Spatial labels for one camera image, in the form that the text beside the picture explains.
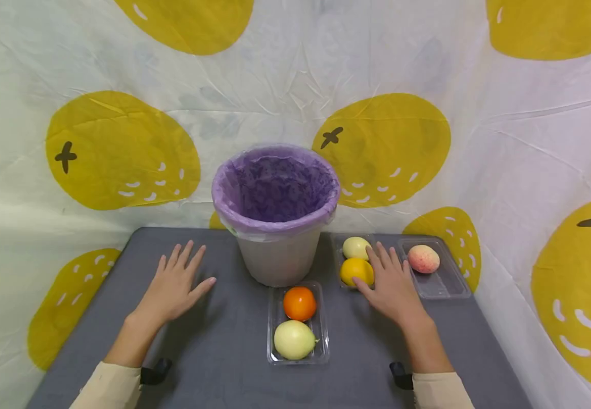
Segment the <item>beige sleeve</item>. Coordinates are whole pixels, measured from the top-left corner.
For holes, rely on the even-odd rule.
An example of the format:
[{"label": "beige sleeve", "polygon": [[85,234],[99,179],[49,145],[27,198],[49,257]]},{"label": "beige sleeve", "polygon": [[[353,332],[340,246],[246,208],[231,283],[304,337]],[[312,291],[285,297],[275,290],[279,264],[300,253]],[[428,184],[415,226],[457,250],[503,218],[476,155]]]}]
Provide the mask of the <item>beige sleeve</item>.
[{"label": "beige sleeve", "polygon": [[413,380],[420,409],[475,409],[456,372],[414,374]]},{"label": "beige sleeve", "polygon": [[140,368],[100,362],[70,409],[133,409],[140,382]]}]

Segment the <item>table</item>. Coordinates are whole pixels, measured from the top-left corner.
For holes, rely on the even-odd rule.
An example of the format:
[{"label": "table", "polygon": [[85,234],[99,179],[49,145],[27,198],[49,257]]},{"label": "table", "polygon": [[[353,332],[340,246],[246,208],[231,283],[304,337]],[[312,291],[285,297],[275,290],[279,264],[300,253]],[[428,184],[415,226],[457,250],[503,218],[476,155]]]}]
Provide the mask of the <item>table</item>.
[{"label": "table", "polygon": [[[390,246],[400,236],[376,238]],[[412,392],[397,388],[389,370],[392,361],[410,369],[402,335],[360,293],[339,286],[329,234],[321,235],[306,278],[324,292],[329,362],[272,366],[266,359],[269,289],[245,270],[230,233],[191,228],[132,234],[28,408],[68,408],[143,296],[159,257],[189,239],[207,246],[200,279],[218,281],[205,300],[157,336],[144,366],[159,357],[174,365],[162,384],[144,386],[137,408],[414,408]],[[477,409],[531,408],[473,297],[424,305]]]}]

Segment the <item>trash can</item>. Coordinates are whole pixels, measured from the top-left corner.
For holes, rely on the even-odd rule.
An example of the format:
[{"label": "trash can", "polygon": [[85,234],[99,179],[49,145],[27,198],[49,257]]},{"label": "trash can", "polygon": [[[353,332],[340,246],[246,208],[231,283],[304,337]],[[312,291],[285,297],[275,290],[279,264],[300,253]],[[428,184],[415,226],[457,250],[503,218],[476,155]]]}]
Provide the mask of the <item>trash can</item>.
[{"label": "trash can", "polygon": [[269,287],[293,285],[307,275],[339,194],[329,163],[286,144],[241,152],[218,168],[212,184],[213,206],[236,236],[245,266]]}]

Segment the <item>pink peach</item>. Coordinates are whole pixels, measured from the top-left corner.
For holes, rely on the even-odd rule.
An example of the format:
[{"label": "pink peach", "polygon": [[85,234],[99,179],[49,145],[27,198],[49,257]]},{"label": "pink peach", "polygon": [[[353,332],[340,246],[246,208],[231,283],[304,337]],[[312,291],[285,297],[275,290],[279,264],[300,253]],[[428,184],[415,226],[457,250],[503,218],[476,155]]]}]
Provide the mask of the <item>pink peach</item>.
[{"label": "pink peach", "polygon": [[415,245],[407,255],[411,268],[419,273],[432,274],[441,265],[441,258],[428,245]]}]

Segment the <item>purple trash bag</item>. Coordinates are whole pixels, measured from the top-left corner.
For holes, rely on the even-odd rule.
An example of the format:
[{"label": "purple trash bag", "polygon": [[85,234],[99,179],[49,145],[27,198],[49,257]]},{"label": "purple trash bag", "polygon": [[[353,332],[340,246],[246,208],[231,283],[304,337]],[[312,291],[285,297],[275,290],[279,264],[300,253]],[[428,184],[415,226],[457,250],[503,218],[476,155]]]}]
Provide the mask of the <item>purple trash bag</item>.
[{"label": "purple trash bag", "polygon": [[310,149],[264,145],[224,162],[212,184],[213,206],[235,236],[274,241],[333,219],[340,184]]}]

